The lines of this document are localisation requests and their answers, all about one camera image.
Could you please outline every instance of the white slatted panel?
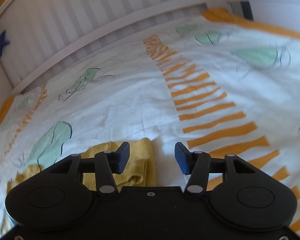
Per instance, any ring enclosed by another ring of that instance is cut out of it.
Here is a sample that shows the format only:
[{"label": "white slatted panel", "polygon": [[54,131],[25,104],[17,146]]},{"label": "white slatted panel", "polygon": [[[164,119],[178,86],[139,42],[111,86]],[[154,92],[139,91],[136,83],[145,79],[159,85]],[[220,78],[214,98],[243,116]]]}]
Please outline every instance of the white slatted panel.
[{"label": "white slatted panel", "polygon": [[[137,10],[172,0],[13,0],[0,17],[0,33],[11,41],[2,63],[14,86],[40,64],[85,34]],[[77,60],[148,27],[198,14],[186,8],[158,15],[110,33],[84,46],[41,75],[30,88],[45,82]]]}]

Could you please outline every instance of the yellow garment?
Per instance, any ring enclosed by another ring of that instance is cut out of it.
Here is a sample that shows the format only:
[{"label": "yellow garment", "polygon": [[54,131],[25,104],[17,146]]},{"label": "yellow garment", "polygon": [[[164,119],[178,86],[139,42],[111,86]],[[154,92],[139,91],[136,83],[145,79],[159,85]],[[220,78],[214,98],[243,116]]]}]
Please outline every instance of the yellow garment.
[{"label": "yellow garment", "polygon": [[[116,151],[121,145],[121,142],[107,142],[90,147],[86,152],[81,153],[81,158],[92,158],[95,154],[103,151]],[[7,184],[7,194],[15,186],[21,182],[38,174],[42,169],[36,164],[29,165],[23,173],[18,173],[13,181]],[[130,158],[120,175],[113,174],[115,183],[119,190],[122,186],[142,186],[155,187],[156,186],[156,170],[154,153],[151,146],[151,141],[148,138],[143,138],[137,142],[130,142]],[[90,190],[96,190],[96,179],[94,173],[83,174],[83,184]],[[5,235],[11,230],[11,224],[6,212],[1,226],[1,235]]]},{"label": "yellow garment", "polygon": [[221,23],[229,23],[229,24],[236,24],[242,28],[246,29],[254,29],[265,31],[273,34],[283,35],[292,37],[294,39],[300,40],[300,33],[295,32],[283,27],[278,27],[275,25],[270,25],[266,23],[250,21],[239,16],[233,15],[228,13],[227,9],[224,8],[212,8],[202,14],[207,20],[211,22],[221,22]]},{"label": "yellow garment", "polygon": [[[137,142],[129,142],[130,158],[124,172],[120,175],[113,174],[114,181],[120,191],[122,186],[156,186],[156,171],[154,154],[151,141],[143,138]],[[107,142],[90,147],[81,153],[81,158],[92,158],[96,153],[103,151],[116,151],[121,142]],[[83,184],[90,190],[96,190],[96,178],[94,173],[83,174]]]},{"label": "yellow garment", "polygon": [[1,123],[3,122],[4,118],[6,117],[12,103],[13,103],[13,100],[14,100],[14,97],[11,96],[9,98],[7,98],[5,100],[5,102],[3,103],[3,105],[1,106],[1,109],[0,109],[0,125]]}]

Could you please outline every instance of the silver screw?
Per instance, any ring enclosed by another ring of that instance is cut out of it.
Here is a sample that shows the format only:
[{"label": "silver screw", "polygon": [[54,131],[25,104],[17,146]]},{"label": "silver screw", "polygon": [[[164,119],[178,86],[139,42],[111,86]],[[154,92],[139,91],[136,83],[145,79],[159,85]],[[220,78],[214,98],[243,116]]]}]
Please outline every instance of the silver screw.
[{"label": "silver screw", "polygon": [[104,194],[110,194],[115,191],[115,188],[110,185],[104,185],[99,188],[99,191]]},{"label": "silver screw", "polygon": [[190,193],[201,193],[203,191],[203,187],[199,185],[190,185],[189,187],[187,187],[187,191],[189,191]]}]

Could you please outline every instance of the headboard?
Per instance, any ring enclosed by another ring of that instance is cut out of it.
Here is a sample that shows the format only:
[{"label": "headboard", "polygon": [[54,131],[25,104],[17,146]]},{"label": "headboard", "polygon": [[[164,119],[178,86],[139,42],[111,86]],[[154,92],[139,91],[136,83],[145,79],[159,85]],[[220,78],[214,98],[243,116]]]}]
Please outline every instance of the headboard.
[{"label": "headboard", "polygon": [[238,1],[254,20],[300,31],[300,0],[6,0],[2,65],[18,94],[141,30]]}]

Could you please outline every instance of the white bed frame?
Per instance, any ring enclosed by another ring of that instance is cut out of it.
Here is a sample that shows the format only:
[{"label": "white bed frame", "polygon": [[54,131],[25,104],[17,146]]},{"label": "white bed frame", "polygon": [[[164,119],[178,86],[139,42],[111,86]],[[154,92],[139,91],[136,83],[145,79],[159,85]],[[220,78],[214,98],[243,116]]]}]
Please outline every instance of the white bed frame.
[{"label": "white bed frame", "polygon": [[[18,85],[16,85],[12,91],[14,95],[23,91],[31,82],[37,79],[40,75],[45,73],[55,64],[76,52],[82,47],[90,44],[91,42],[112,33],[125,26],[131,25],[149,17],[167,13],[180,8],[187,8],[195,5],[206,4],[208,8],[212,7],[226,7],[230,9],[229,3],[242,0],[171,0],[144,8],[142,10],[134,11],[128,15],[125,15],[119,19],[109,22],[73,41],[69,45],[60,49],[53,56],[45,60],[25,78],[23,78]],[[0,7],[0,16],[6,12],[6,9],[11,4],[18,2],[18,0],[6,0]],[[249,0],[254,20],[281,25],[287,28],[300,31],[300,0]],[[149,33],[156,31],[157,28],[151,28]],[[102,50],[109,49],[113,46],[124,44],[127,41],[140,38],[134,34],[129,38],[122,39],[118,42],[106,46]]]}]

